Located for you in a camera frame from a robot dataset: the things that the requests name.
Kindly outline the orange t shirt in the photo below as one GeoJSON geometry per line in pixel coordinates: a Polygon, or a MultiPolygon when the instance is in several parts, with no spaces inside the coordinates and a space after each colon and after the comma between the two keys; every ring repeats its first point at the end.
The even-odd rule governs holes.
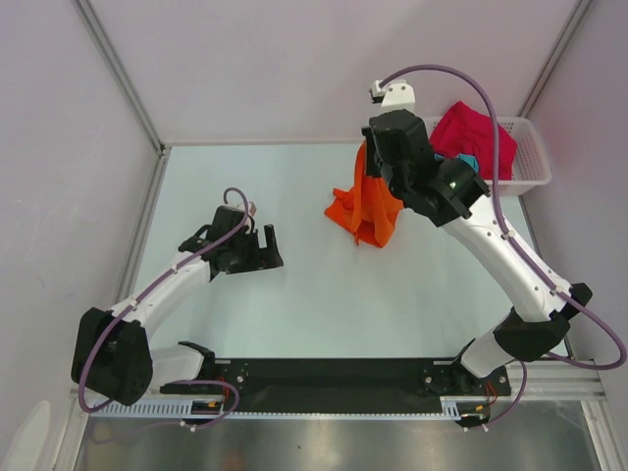
{"type": "Polygon", "coordinates": [[[324,215],[350,233],[356,245],[364,242],[384,248],[393,236],[403,205],[391,195],[382,178],[366,174],[366,164],[363,141],[356,153],[352,188],[335,188],[334,201],[324,215]]]}

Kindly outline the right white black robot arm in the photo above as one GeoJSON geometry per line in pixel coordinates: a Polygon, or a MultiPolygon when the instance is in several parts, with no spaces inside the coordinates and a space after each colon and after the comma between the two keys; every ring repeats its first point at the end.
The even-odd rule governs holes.
{"type": "Polygon", "coordinates": [[[593,297],[584,283],[551,272],[518,234],[500,235],[490,189],[461,159],[438,159],[423,120],[407,110],[373,117],[366,139],[367,173],[382,178],[403,206],[462,243],[512,303],[507,316],[455,358],[454,385],[476,393],[513,360],[532,362],[563,341],[570,321],[593,297]]]}

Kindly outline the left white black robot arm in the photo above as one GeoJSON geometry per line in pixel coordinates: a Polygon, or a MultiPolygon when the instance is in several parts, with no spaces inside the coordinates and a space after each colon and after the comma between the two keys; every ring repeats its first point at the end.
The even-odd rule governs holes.
{"type": "Polygon", "coordinates": [[[143,291],[81,316],[72,380],[123,405],[179,381],[199,393],[210,390],[218,377],[212,350],[189,340],[151,348],[151,338],[184,300],[217,276],[283,264],[272,225],[257,230],[243,209],[220,206],[212,223],[184,240],[165,273],[143,291]]]}

